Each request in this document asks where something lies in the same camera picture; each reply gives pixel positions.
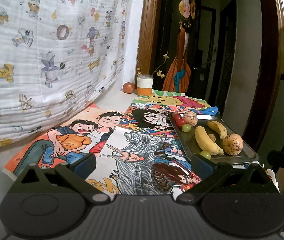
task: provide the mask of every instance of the ribbed black surface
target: ribbed black surface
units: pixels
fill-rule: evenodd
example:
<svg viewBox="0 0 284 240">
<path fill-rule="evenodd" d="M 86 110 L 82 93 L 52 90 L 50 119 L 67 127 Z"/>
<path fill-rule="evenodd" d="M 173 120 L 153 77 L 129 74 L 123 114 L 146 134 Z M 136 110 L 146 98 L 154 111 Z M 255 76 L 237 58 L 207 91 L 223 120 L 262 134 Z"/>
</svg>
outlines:
<svg viewBox="0 0 284 240">
<path fill-rule="evenodd" d="M 171 196 L 119 195 L 109 205 L 92 208 L 72 232 L 52 240 L 198 239 L 236 240 L 211 228 L 192 206 L 180 205 Z M 265 240 L 280 240 L 270 236 Z M 7 240 L 20 240 L 9 237 Z"/>
</svg>

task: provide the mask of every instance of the door decal of woman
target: door decal of woman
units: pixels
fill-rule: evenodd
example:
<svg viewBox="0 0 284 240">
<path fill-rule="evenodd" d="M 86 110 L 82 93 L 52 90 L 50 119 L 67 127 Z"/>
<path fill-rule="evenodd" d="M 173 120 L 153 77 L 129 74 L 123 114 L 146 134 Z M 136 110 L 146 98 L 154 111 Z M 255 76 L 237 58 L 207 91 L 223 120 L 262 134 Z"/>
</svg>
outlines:
<svg viewBox="0 0 284 240">
<path fill-rule="evenodd" d="M 180 21 L 177 55 L 166 74 L 163 91 L 184 93 L 187 92 L 191 75 L 191 70 L 186 60 L 189 34 L 192 31 L 195 18 L 195 0 L 181 0 L 179 11 L 184 19 Z"/>
</svg>

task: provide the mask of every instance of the glass jar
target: glass jar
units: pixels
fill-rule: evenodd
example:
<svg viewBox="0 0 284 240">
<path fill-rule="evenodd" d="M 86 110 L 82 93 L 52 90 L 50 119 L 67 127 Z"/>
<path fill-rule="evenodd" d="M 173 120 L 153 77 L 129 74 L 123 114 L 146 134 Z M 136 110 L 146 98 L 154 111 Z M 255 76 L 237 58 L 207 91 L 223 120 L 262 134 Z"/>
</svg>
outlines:
<svg viewBox="0 0 284 240">
<path fill-rule="evenodd" d="M 139 96 L 148 97 L 152 94 L 153 76 L 152 75 L 138 75 L 138 89 Z"/>
</svg>

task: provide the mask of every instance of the orange liquid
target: orange liquid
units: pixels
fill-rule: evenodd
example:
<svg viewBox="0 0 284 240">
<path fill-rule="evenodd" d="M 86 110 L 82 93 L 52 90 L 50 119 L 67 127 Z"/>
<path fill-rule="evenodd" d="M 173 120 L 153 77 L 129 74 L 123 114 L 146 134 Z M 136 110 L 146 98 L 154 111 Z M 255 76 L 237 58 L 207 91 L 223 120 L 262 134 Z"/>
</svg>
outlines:
<svg viewBox="0 0 284 240">
<path fill-rule="evenodd" d="M 150 96 L 152 94 L 152 88 L 139 88 L 137 89 L 137 93 L 139 96 Z"/>
</svg>

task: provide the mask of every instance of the orange dress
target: orange dress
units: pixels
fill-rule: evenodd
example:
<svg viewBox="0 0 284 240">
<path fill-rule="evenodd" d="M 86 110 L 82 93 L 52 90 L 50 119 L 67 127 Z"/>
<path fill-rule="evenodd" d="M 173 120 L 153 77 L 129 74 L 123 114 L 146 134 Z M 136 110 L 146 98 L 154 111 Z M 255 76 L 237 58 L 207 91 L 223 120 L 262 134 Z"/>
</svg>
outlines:
<svg viewBox="0 0 284 240">
<path fill-rule="evenodd" d="M 191 69 L 186 63 L 188 45 L 186 46 L 183 55 L 185 35 L 185 29 L 181 28 L 178 36 L 177 56 L 173 60 L 170 69 L 166 74 L 163 91 L 184 93 L 187 92 L 189 87 Z"/>
</svg>

